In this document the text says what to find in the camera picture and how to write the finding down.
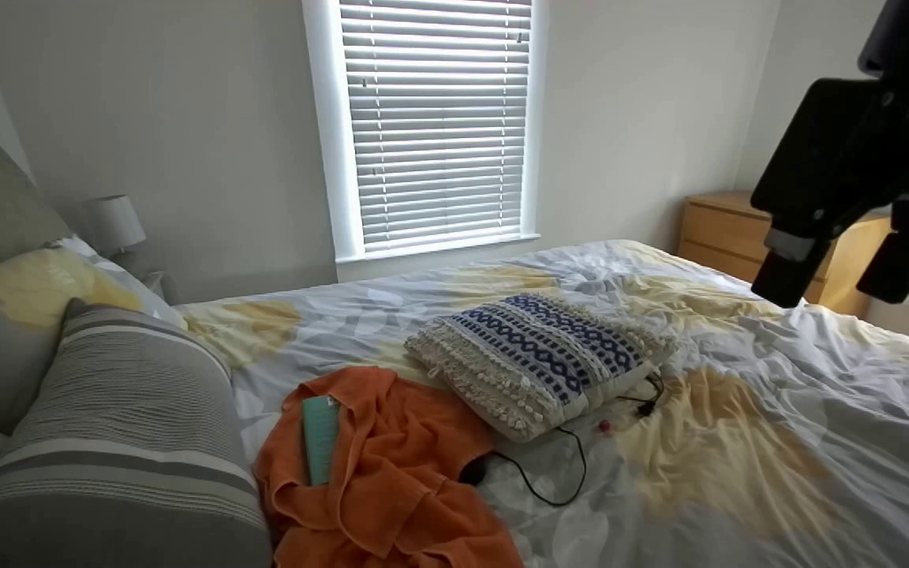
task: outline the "orange towel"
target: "orange towel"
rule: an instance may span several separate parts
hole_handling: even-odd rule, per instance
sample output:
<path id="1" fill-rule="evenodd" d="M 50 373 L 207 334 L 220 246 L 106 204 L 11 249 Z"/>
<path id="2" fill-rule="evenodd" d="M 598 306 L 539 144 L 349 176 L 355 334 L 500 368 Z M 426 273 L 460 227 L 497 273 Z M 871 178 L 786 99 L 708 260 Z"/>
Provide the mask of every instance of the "orange towel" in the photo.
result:
<path id="1" fill-rule="evenodd" d="M 308 485 L 300 401 L 342 404 L 330 485 Z M 458 472 L 494 451 L 489 430 L 452 395 L 386 368 L 300 384 L 259 453 L 279 564 L 520 564 L 508 531 Z"/>

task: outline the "black cable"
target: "black cable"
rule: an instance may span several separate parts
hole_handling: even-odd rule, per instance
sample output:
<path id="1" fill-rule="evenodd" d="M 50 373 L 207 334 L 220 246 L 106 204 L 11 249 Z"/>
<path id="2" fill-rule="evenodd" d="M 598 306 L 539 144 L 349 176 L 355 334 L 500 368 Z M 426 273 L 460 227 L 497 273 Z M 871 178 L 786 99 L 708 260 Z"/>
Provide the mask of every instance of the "black cable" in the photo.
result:
<path id="1" fill-rule="evenodd" d="M 525 467 L 520 467 L 511 453 L 497 451 L 497 458 L 508 460 L 508 464 L 520 472 L 520 479 L 525 479 L 525 485 L 528 485 L 528 493 L 531 493 L 533 498 L 547 502 L 548 509 L 566 509 L 566 504 L 578 502 L 578 494 L 581 494 L 581 488 L 584 488 L 584 479 L 587 479 L 587 453 L 584 453 L 581 438 L 578 438 L 573 430 L 555 425 L 555 433 L 573 436 L 575 443 L 578 443 L 578 453 L 581 453 L 581 481 L 575 485 L 575 493 L 573 493 L 567 498 L 558 498 L 558 502 L 555 502 L 555 498 L 539 494 L 536 485 L 528 479 Z"/>
<path id="2" fill-rule="evenodd" d="M 651 416 L 654 408 L 657 408 L 657 401 L 660 401 L 663 391 L 666 391 L 666 384 L 663 384 L 660 374 L 651 374 L 648 381 L 651 381 L 651 389 L 654 389 L 654 397 L 651 397 L 651 401 L 648 401 L 648 397 L 619 397 L 619 401 L 642 401 L 637 416 Z M 575 443 L 578 443 L 578 453 L 581 453 L 581 481 L 578 481 L 575 493 L 573 493 L 567 498 L 563 498 L 563 502 L 554 502 L 554 498 L 539 494 L 536 485 L 528 479 L 525 467 L 520 467 L 511 453 L 497 451 L 497 458 L 508 460 L 508 464 L 520 472 L 520 479 L 525 479 L 525 485 L 528 485 L 528 493 L 531 493 L 533 498 L 547 502 L 548 509 L 566 509 L 566 504 L 578 502 L 578 494 L 581 494 L 581 488 L 584 488 L 584 481 L 587 481 L 587 453 L 584 453 L 581 438 L 578 438 L 573 430 L 555 425 L 555 433 L 573 436 Z"/>

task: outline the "bedsheet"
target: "bedsheet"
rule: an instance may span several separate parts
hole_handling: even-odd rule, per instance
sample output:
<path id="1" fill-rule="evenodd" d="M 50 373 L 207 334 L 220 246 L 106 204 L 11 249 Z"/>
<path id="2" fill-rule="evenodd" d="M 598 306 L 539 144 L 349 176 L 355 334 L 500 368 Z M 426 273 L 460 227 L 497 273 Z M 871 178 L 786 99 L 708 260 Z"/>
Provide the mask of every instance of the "bedsheet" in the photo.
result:
<path id="1" fill-rule="evenodd" d="M 516 467 L 489 464 L 481 493 L 528 564 L 909 564 L 909 338 L 807 302 L 776 309 L 660 249 L 587 244 L 192 302 L 182 315 L 233 366 L 255 458 L 300 381 L 370 363 L 430 384 L 403 340 L 520 289 L 563 293 L 672 343 L 651 416 L 615 401 L 567 423 L 587 458 L 575 504 L 548 509 Z M 555 433 L 504 451 L 547 494 L 567 494 L 584 471 Z"/>

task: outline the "lamp shade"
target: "lamp shade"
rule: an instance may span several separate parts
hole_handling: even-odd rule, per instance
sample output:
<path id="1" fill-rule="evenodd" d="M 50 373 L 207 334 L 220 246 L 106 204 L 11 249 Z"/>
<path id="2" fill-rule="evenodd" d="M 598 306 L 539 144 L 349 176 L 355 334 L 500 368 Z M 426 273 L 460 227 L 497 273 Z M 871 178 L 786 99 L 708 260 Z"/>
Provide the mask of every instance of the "lamp shade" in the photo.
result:
<path id="1" fill-rule="evenodd" d="M 92 201 L 92 215 L 100 236 L 100 251 L 126 251 L 137 244 L 146 244 L 146 230 L 130 195 L 106 195 Z"/>

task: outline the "window blind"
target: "window blind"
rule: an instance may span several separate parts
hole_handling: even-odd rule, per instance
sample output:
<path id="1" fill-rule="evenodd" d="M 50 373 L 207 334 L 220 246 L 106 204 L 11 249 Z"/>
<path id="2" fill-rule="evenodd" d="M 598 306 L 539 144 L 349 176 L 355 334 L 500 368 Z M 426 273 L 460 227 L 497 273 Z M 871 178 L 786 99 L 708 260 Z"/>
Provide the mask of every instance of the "window blind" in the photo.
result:
<path id="1" fill-rule="evenodd" d="M 342 0 L 365 251 L 520 232 L 531 0 Z"/>

